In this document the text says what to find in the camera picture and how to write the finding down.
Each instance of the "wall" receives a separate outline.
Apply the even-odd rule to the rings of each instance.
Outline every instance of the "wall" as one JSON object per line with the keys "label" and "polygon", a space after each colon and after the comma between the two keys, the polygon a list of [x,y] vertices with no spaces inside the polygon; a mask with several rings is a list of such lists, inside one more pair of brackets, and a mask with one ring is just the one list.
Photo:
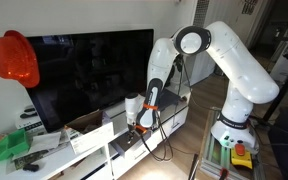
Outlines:
{"label": "wall", "polygon": [[[35,36],[154,28],[157,39],[190,25],[195,4],[196,0],[0,0],[0,36],[9,29]],[[0,78],[0,133],[14,130],[14,120],[29,104],[19,83]]]}
{"label": "wall", "polygon": [[[262,5],[263,1],[258,1],[252,15],[246,15],[242,14],[244,4],[241,0],[210,0],[204,27],[215,21],[223,21],[235,31],[244,44],[249,45],[253,36],[253,34],[250,35],[250,32],[257,25],[255,20],[256,17],[261,16],[258,12]],[[208,77],[213,73],[215,66],[215,62],[207,52],[189,58],[189,60],[194,59],[195,64],[192,68],[191,84]]]}

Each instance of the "black television screen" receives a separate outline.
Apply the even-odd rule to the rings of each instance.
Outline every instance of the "black television screen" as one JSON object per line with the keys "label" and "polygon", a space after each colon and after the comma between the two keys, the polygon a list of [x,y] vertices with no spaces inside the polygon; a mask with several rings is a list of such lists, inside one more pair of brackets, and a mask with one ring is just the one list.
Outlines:
{"label": "black television screen", "polygon": [[27,37],[40,82],[27,92],[48,132],[146,89],[153,30]]}

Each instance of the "green container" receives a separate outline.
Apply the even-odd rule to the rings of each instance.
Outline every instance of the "green container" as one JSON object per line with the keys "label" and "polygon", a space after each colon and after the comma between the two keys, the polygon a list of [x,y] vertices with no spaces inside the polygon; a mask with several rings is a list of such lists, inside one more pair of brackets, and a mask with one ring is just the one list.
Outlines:
{"label": "green container", "polygon": [[19,129],[0,141],[0,161],[26,151],[29,148],[25,130]]}

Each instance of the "wooden floor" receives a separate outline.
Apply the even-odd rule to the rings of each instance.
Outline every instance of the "wooden floor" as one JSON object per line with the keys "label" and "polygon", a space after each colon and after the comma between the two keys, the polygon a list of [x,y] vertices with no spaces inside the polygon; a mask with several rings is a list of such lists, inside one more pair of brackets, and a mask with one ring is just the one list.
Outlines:
{"label": "wooden floor", "polygon": [[[211,75],[207,79],[195,84],[192,89],[192,98],[189,103],[189,111],[186,123],[170,136],[171,145],[186,153],[174,149],[174,156],[170,162],[157,162],[151,155],[146,156],[137,165],[124,174],[121,180],[133,179],[187,179],[193,153],[199,153],[204,134],[205,123],[209,110],[208,107],[222,107],[226,97],[228,79],[224,76]],[[281,102],[281,106],[288,106],[288,93]],[[255,105],[254,113],[263,117],[269,104]],[[271,117],[276,118],[278,109]],[[258,130],[264,143],[269,143],[266,130]],[[162,156],[163,144],[160,144],[153,152]],[[261,146],[260,153],[264,162],[266,179],[282,179],[270,146]]]}

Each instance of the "red hard hat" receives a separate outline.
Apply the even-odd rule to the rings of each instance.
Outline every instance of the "red hard hat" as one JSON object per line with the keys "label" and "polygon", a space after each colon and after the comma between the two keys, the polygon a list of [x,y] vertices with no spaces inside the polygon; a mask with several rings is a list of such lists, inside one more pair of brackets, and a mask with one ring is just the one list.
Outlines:
{"label": "red hard hat", "polygon": [[10,30],[0,37],[0,77],[32,88],[40,81],[35,52],[19,32]]}

